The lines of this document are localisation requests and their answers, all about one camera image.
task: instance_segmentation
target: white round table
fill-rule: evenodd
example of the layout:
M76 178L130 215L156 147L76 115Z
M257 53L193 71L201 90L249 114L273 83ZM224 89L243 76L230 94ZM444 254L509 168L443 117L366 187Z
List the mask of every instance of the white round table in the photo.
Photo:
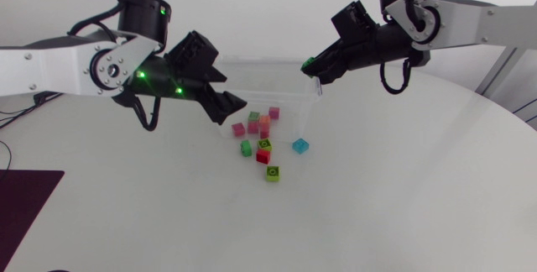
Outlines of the white round table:
M7 271L537 269L537 134L462 87L415 71L392 96L377 67L348 72L306 153L274 143L279 183L197 103L160 116L148 133L67 96L1 132L14 169L65 170Z

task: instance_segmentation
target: transparent container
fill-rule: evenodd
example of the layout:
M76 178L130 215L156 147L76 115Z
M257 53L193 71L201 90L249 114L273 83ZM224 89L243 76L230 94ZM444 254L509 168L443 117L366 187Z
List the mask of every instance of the transparent container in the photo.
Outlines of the transparent container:
M228 91L248 102L242 110L227 117L219 126L226 138L235 138L232 125L248 126L250 112L269 115L271 107L279 107L279 119L271 120L269 138L294 142L301 138L312 105L321 99L317 77L309 78L300 71L302 62L271 58L226 56L215 67L227 76L225 83L212 84L217 92ZM259 139L259 133L246 133L236 139Z

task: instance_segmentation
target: cyan block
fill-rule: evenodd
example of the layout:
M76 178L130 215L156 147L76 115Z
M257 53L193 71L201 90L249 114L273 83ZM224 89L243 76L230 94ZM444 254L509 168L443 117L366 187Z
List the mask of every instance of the cyan block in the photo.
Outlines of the cyan block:
M293 143L293 149L299 154L303 154L309 148L310 148L310 144L304 141L303 139L297 139Z

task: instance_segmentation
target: red block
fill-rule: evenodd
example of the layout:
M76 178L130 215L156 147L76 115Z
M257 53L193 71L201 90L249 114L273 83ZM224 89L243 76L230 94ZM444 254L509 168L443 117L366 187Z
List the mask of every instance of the red block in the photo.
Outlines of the red block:
M268 115L271 119L277 120L279 119L279 107L271 107L268 110Z
M258 149L258 152L256 153L255 157L259 163L268 165L270 161L270 151L264 150L264 149Z
M268 129L267 130L261 130L261 132L259 133L259 137L261 139L268 139L269 135L270 135L270 131Z
M259 123L258 121L248 122L248 133L258 133Z
M242 123L237 123L232 125L233 133L235 134L235 137L240 137L246 133L246 129L244 128L244 125Z

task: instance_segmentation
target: toy block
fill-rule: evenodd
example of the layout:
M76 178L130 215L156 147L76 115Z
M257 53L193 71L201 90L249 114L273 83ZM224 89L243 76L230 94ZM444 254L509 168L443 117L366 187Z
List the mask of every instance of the toy block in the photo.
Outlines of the toy block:
M271 119L278 120L279 119L279 107L269 108L268 115L270 116Z
M241 142L241 152L245 157L252 156L252 146L250 145L250 141L244 140Z
M303 154L309 148L310 144L308 144L308 142L304 141L303 139L297 139L293 143L293 149L299 154Z
M259 121L259 115L260 115L259 112L250 112L250 115L248 116L248 121L249 122Z
M267 181L279 181L279 167L267 166Z
M269 139L260 139L258 141L258 149L264 149L268 151L272 151L272 144L270 143Z
M248 121L248 133L258 133L259 123L258 121Z
M242 123L237 123L232 125L233 134L235 134L235 137L240 137L246 133L246 129L244 128L244 125Z
M270 130L266 129L266 130L261 130L259 132L259 138L260 139L268 139L269 138L269 135L270 135Z
M259 124L261 126L270 126L270 116L261 116L259 119Z
M270 161L270 151L258 149L256 153L256 161L268 165Z

